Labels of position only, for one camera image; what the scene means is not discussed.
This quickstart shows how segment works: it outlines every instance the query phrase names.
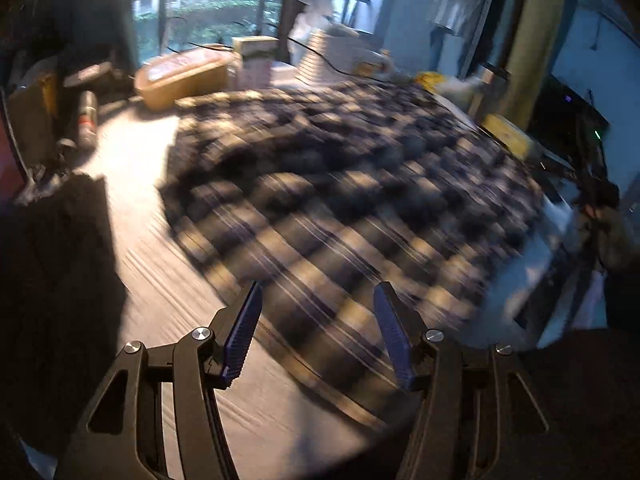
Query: blue wall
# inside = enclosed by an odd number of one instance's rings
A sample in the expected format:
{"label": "blue wall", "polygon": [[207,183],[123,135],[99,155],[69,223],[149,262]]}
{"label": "blue wall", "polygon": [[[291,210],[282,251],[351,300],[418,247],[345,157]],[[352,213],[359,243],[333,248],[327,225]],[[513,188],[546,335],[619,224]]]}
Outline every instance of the blue wall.
{"label": "blue wall", "polygon": [[640,48],[602,20],[596,50],[596,12],[578,8],[552,73],[585,96],[610,123],[604,147],[610,179],[623,194],[640,171]]}

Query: cylindrical bottle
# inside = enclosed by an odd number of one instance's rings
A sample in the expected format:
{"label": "cylindrical bottle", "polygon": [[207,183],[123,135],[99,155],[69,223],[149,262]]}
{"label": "cylindrical bottle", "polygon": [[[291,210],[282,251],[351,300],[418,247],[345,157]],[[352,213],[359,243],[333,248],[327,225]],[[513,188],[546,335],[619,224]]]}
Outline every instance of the cylindrical bottle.
{"label": "cylindrical bottle", "polygon": [[78,148],[90,152],[98,147],[98,99],[93,92],[80,94],[78,110]]}

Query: ribbed blue pad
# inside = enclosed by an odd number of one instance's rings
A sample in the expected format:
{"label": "ribbed blue pad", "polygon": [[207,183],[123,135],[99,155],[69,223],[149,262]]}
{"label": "ribbed blue pad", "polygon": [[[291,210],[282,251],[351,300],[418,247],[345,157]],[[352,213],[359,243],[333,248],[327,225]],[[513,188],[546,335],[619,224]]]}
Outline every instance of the ribbed blue pad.
{"label": "ribbed blue pad", "polygon": [[240,376],[261,311],[262,287],[256,283],[244,302],[236,324],[225,344],[225,368],[222,371],[222,377],[227,384],[231,384],[231,381]]}
{"label": "ribbed blue pad", "polygon": [[411,367],[411,345],[381,283],[373,291],[373,310],[398,384],[402,389],[410,390],[415,379]]}

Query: checkered cloth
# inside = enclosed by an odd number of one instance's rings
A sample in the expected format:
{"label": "checkered cloth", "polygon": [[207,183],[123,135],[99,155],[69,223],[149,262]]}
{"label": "checkered cloth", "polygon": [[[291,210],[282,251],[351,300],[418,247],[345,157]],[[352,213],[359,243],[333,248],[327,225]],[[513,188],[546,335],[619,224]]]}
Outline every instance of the checkered cloth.
{"label": "checkered cloth", "polygon": [[177,105],[161,189],[175,240],[227,303],[262,283],[256,337],[294,377],[363,424],[393,420],[404,393],[373,287],[389,280],[429,327],[461,327],[537,218],[538,186],[417,86]]}

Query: plaid fabric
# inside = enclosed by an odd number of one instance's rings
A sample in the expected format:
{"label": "plaid fabric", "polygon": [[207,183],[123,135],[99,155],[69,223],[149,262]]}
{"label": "plaid fabric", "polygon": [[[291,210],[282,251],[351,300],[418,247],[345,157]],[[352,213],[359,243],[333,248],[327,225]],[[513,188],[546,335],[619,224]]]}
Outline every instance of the plaid fabric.
{"label": "plaid fabric", "polygon": [[404,394],[373,287],[389,280],[428,326],[461,327],[537,218],[538,186],[417,86],[177,105],[161,190],[176,241],[225,302],[262,283],[256,336],[294,377],[359,422],[391,421]]}

